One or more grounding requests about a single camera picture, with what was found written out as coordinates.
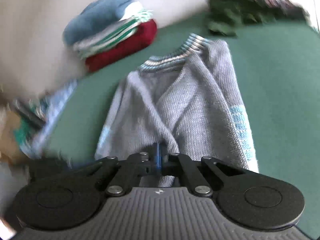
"white wall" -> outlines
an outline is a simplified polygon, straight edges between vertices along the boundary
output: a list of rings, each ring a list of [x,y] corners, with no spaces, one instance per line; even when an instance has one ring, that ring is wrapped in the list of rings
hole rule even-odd
[[[0,0],[0,84],[10,96],[37,96],[85,74],[83,62],[65,48],[69,20],[94,0]],[[206,0],[139,0],[159,27],[206,6]],[[294,0],[314,16],[313,0]]]

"striped ribbed collar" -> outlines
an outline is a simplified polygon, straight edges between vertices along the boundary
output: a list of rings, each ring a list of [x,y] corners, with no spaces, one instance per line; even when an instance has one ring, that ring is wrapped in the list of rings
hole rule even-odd
[[[175,52],[163,57],[151,56],[143,63],[138,70],[140,71],[157,71],[168,68],[172,65],[183,63],[186,57],[193,51],[201,51],[208,44],[209,40],[191,33],[183,45]]]

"striped cloth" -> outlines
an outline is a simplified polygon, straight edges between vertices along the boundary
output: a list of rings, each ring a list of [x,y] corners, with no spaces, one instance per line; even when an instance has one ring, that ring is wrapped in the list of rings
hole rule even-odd
[[[111,49],[136,33],[138,26],[151,19],[150,11],[141,11],[135,16],[110,25],[102,32],[74,44],[73,49],[81,59]]]

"red cloth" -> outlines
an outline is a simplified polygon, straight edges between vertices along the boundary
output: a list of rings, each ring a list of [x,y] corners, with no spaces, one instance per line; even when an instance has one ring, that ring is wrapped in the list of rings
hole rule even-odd
[[[89,72],[97,71],[106,65],[148,47],[153,42],[156,32],[157,25],[153,19],[148,22],[141,23],[138,26],[137,32],[131,37],[121,41],[110,50],[87,58],[85,60],[85,64],[89,68]]]

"green object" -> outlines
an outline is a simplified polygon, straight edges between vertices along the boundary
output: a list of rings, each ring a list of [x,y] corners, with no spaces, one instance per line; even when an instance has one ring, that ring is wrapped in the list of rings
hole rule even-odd
[[[235,36],[239,27],[291,19],[305,21],[303,8],[288,0],[209,0],[208,28],[213,34]]]
[[[84,78],[52,134],[48,153],[93,158],[118,80],[151,55],[174,51],[204,27],[206,14],[162,28],[152,45]],[[306,208],[299,227],[320,235],[320,37],[303,22],[251,25],[227,37],[255,143],[260,172],[297,186]]]

